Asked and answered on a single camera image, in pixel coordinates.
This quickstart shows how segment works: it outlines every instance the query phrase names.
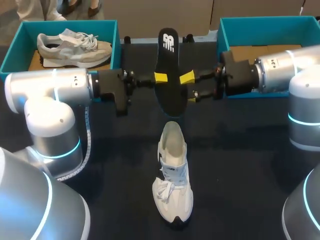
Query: wall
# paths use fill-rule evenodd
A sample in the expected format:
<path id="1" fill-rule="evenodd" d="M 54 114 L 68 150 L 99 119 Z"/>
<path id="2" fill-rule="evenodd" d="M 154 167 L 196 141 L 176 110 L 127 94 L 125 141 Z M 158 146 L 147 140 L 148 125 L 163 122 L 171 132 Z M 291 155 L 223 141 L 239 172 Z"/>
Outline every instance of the wall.
<path id="1" fill-rule="evenodd" d="M 320 16 L 320 0 L 306 0 L 301 15 Z"/>
<path id="2" fill-rule="evenodd" d="M 180 37 L 207 35 L 213 0 L 106 0 L 105 19 L 118 20 L 120 38 L 157 38 L 162 28 Z"/>
<path id="3" fill-rule="evenodd" d="M 298 16 L 303 3 L 304 0 L 214 0 L 210 29 L 217 30 L 223 17 Z"/>

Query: floor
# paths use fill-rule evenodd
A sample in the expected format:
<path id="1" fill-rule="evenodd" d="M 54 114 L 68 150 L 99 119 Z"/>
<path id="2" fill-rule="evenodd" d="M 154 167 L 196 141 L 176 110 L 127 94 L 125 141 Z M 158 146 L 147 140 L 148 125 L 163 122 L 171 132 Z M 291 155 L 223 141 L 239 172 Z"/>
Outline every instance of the floor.
<path id="1" fill-rule="evenodd" d="M 16 12 L 16 3 L 14 0 L 1 0 L 0 9 L 0 46 L 9 46 L 15 33 L 20 25 L 19 16 Z M 67 20 L 88 20 L 87 11 L 90 6 L 90 0 L 82 0 L 74 12 L 66 17 Z M 100 11 L 94 20 L 104 20 L 105 16 L 103 11 Z M 207 36 L 194 37 L 196 42 L 215 42 L 217 40 L 217 31 L 209 31 Z M 139 38 L 132 39 L 134 44 L 157 43 L 157 38 Z"/>

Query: shoe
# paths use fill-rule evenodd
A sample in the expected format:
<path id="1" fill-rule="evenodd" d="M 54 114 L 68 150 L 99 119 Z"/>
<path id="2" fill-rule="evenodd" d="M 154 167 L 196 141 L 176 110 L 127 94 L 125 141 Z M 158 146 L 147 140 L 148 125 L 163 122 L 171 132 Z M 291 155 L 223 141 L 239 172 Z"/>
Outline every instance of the shoe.
<path id="1" fill-rule="evenodd" d="M 46 68 L 77 66 L 92 68 L 107 61 L 112 53 L 109 42 L 98 41 L 97 36 L 64 30 L 58 36 L 40 33 L 37 47 Z"/>
<path id="2" fill-rule="evenodd" d="M 173 227 L 183 227 L 194 205 L 187 162 L 187 144 L 180 126 L 168 122 L 158 144 L 160 170 L 152 193 L 161 216 Z"/>
<path id="3" fill-rule="evenodd" d="M 77 0 L 74 4 L 69 5 L 69 1 L 64 1 L 63 4 L 63 10 L 62 15 L 66 16 L 72 13 L 80 4 L 82 3 L 82 0 Z"/>
<path id="4" fill-rule="evenodd" d="M 47 21 L 67 21 L 60 13 L 58 13 L 56 10 L 54 12 L 51 12 L 46 17 Z"/>
<path id="5" fill-rule="evenodd" d="M 93 16 L 95 16 L 100 11 L 101 6 L 102 6 L 102 3 L 101 3 L 101 1 L 99 1 L 98 7 L 96 7 L 96 8 L 89 7 L 89 9 L 88 9 L 88 17 L 92 18 Z"/>

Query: person's foot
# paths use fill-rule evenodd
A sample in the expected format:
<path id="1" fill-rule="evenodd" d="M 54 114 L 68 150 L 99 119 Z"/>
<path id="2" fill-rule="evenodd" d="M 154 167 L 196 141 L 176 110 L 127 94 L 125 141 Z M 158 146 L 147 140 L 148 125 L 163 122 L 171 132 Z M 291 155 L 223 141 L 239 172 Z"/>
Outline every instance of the person's foot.
<path id="1" fill-rule="evenodd" d="M 95 16 L 101 9 L 101 2 L 99 0 L 91 0 L 91 6 L 88 9 L 88 17 L 92 18 Z"/>
<path id="2" fill-rule="evenodd" d="M 66 1 L 63 6 L 62 15 L 66 16 L 72 13 L 81 3 L 82 3 L 82 0 Z"/>
<path id="3" fill-rule="evenodd" d="M 65 19 L 60 13 L 55 11 L 48 14 L 48 16 L 46 17 L 46 20 L 47 21 L 66 21 L 67 19 Z"/>

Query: shoe insole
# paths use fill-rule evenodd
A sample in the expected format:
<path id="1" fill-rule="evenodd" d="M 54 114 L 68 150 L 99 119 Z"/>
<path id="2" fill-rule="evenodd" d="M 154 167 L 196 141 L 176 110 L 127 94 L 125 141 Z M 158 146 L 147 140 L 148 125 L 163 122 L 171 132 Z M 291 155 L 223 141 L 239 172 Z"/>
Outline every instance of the shoe insole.
<path id="1" fill-rule="evenodd" d="M 167 82 L 156 82 L 154 87 L 159 105 L 168 116 L 180 117 L 187 107 L 188 89 L 180 84 L 179 36 L 172 28 L 164 28 L 159 33 L 154 72 L 167 77 Z"/>
<path id="2" fill-rule="evenodd" d="M 180 166 L 184 163 L 183 142 L 178 132 L 168 133 L 165 142 L 165 162 L 170 166 Z"/>

